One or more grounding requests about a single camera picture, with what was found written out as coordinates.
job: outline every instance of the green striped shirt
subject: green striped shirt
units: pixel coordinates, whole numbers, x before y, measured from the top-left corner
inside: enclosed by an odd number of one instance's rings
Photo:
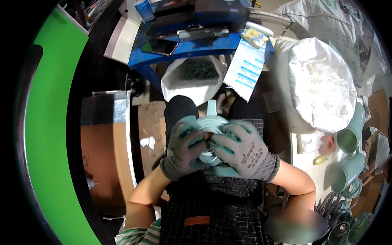
[[[161,235],[161,219],[153,222],[148,229],[130,228],[115,236],[116,245],[158,245]]]

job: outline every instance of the metal pipe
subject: metal pipe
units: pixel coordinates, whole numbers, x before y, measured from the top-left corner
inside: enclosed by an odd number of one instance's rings
[[[283,25],[285,27],[290,27],[293,23],[291,18],[287,15],[280,15],[276,13],[267,12],[261,9],[255,9],[248,7],[249,11],[249,21],[253,22],[270,22],[274,24]]]

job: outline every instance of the bag of plastic pellets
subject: bag of plastic pellets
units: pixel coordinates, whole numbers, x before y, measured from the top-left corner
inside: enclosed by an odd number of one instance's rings
[[[227,68],[213,55],[175,60],[161,80],[163,97],[169,101],[184,95],[199,106],[214,97],[226,72]]]

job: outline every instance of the gray work glove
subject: gray work glove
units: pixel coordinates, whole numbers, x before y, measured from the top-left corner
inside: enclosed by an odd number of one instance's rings
[[[221,127],[223,134],[214,134],[210,148],[230,167],[208,169],[219,176],[258,179],[271,182],[279,170],[278,155],[268,151],[257,129],[249,122],[231,120]]]
[[[160,167],[163,174],[171,181],[209,167],[197,158],[207,150],[203,133],[199,130],[195,116],[186,116],[178,121],[170,134],[166,158]]]

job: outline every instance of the plastic bag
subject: plastic bag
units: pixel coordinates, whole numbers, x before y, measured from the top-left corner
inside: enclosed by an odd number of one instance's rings
[[[337,132],[347,127],[354,115],[357,92],[343,58],[317,38],[299,42],[279,38],[275,48],[278,83],[291,126],[301,127],[305,121],[321,132]],[[311,60],[319,60],[333,69],[344,89],[335,90],[334,80],[327,78],[325,90],[319,91],[319,97],[312,92],[313,79],[304,70],[304,63]],[[330,99],[325,100],[324,94],[329,93]]]
[[[178,66],[186,59],[209,59],[214,64],[219,76],[205,80],[183,79],[184,72]],[[222,86],[226,72],[227,68],[213,55],[175,60],[169,65],[161,80],[163,97],[168,102],[176,95],[184,95],[192,99],[196,106],[199,106],[214,97]]]
[[[358,95],[370,96],[375,78],[387,72],[387,65],[370,23],[353,2],[347,2],[295,0],[275,12],[296,22],[292,30],[299,39],[330,40],[349,65]]]

